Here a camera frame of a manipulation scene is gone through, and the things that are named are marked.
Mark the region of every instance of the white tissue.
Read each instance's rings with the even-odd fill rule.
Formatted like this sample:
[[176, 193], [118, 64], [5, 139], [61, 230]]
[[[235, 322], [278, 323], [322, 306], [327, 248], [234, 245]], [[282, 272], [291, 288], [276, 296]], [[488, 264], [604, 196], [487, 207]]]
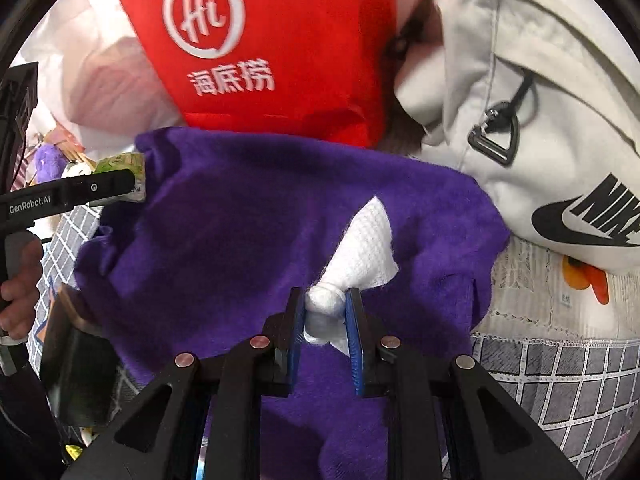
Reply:
[[344, 293], [388, 283], [398, 264], [391, 251], [391, 224], [385, 207], [373, 197], [344, 233], [318, 283], [306, 293], [305, 339], [312, 344], [328, 342], [349, 355], [344, 326]]

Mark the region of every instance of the red paper bag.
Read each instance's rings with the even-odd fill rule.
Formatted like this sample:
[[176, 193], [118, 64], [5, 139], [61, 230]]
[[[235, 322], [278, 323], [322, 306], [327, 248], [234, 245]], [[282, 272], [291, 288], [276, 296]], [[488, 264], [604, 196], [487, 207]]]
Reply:
[[121, 0], [187, 123], [371, 146], [395, 0]]

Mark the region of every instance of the human hand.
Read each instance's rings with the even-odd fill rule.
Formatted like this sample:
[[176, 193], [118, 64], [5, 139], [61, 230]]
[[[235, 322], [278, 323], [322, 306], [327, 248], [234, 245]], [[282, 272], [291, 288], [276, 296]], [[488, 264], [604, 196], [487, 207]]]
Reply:
[[11, 302], [0, 312], [0, 328], [15, 340], [26, 337], [36, 319], [35, 306], [40, 299], [36, 286], [42, 277], [42, 243], [33, 240], [22, 248], [20, 270], [0, 286], [0, 295]]

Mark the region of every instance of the purple fabric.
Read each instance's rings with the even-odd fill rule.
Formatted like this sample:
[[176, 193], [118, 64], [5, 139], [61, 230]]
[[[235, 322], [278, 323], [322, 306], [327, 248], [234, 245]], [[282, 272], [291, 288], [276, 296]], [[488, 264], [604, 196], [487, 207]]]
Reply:
[[62, 177], [69, 163], [63, 153], [53, 144], [43, 144], [35, 154], [38, 184]]
[[[169, 128], [136, 144], [146, 203], [104, 209], [76, 280], [139, 381], [179, 352], [204, 358], [259, 333], [292, 286], [318, 279], [373, 196], [400, 271], [363, 293], [365, 308], [424, 353], [470, 351], [509, 233], [468, 176], [292, 136]], [[383, 404], [355, 397], [349, 360], [331, 346], [305, 346], [294, 395], [263, 407], [267, 478], [385, 477]]]

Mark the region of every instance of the yellow object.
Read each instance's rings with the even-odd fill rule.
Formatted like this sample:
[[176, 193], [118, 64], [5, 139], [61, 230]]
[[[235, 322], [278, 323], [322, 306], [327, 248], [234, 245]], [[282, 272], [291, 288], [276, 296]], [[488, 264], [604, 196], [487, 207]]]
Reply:
[[78, 447], [78, 446], [72, 446], [71, 444], [67, 444], [65, 446], [66, 452], [68, 453], [68, 455], [74, 459], [74, 460], [78, 460], [78, 457], [80, 455], [82, 455], [82, 448]]

